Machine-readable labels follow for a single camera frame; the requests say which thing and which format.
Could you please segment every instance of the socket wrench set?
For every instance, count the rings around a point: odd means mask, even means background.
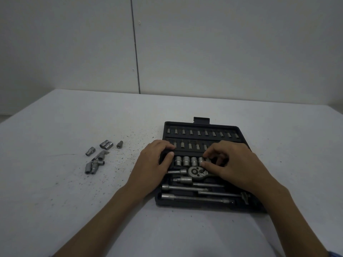
[[[237,126],[212,125],[209,118],[201,117],[194,117],[194,123],[165,122],[163,140],[176,148],[168,173],[156,190],[158,206],[266,212],[254,195],[200,166],[202,161],[216,163],[216,158],[202,157],[212,143],[226,140],[248,146]],[[168,152],[161,153],[160,163]]]

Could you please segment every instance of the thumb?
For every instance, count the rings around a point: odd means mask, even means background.
[[[170,166],[170,164],[172,163],[174,158],[174,152],[169,152],[164,160],[162,161],[162,163],[160,164],[160,168],[162,169],[163,172],[167,172],[168,167]]]
[[[211,172],[212,174],[215,174],[217,176],[221,176],[222,172],[224,171],[223,167],[220,167],[216,164],[213,164],[211,162],[203,161],[201,163],[201,166],[206,169],[207,171]]]

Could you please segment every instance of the blue sleeve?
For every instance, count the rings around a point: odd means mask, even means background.
[[[343,257],[342,255],[339,255],[337,253],[333,253],[332,251],[329,251],[329,256],[330,257]]]

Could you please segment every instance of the wall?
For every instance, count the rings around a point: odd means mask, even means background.
[[[1,0],[0,114],[55,88],[138,93],[130,0]]]
[[[343,98],[343,0],[132,0],[142,94]]]

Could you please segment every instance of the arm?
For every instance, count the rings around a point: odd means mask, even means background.
[[[173,152],[158,164],[160,154],[166,148],[174,149],[174,146],[162,140],[148,144],[139,155],[126,185],[54,257],[103,255],[112,235],[128,213],[158,186],[167,172],[174,157]]]
[[[307,224],[289,191],[268,172],[255,153],[242,143],[221,141],[203,155],[217,157],[217,163],[201,166],[232,184],[257,196],[265,206],[287,257],[328,257],[328,252]],[[219,165],[225,158],[225,167]]]

